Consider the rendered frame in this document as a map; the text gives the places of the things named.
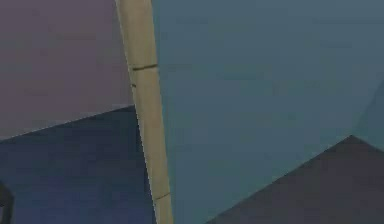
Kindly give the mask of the tan wooden room door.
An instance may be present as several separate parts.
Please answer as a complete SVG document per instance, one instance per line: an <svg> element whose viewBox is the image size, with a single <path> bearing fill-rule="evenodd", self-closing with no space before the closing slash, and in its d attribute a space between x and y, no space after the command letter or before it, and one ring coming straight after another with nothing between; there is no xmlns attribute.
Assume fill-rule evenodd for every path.
<svg viewBox="0 0 384 224"><path fill-rule="evenodd" d="M174 224L152 0L115 0L156 224Z"/></svg>

